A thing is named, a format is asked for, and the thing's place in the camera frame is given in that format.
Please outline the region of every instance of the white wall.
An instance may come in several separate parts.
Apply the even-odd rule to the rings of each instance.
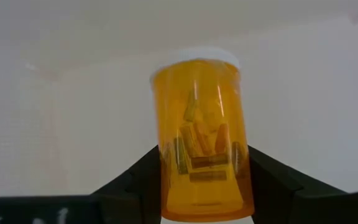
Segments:
[[[0,43],[0,195],[64,192],[51,83]]]
[[[358,27],[345,17],[206,43],[236,54],[249,144],[358,190]],[[90,193],[157,143],[149,76],[164,53],[64,73],[55,130],[70,193]]]

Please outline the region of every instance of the prescription bottle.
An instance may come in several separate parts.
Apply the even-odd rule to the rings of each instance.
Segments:
[[[150,78],[157,112],[162,216],[217,222],[254,212],[239,62],[222,49],[185,49]]]

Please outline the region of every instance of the black holder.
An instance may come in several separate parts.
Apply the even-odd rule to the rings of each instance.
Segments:
[[[249,147],[255,224],[357,223],[358,193],[313,179]],[[158,224],[158,147],[91,195],[1,197],[0,224]]]

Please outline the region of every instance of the translucent plastic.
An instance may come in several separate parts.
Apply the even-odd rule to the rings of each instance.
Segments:
[[[236,67],[190,60],[152,80],[162,161],[162,216],[216,222],[254,212]]]

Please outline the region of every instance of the ceiling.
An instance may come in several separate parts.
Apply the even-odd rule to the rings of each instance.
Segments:
[[[0,0],[0,49],[53,71],[344,13],[357,0]]]

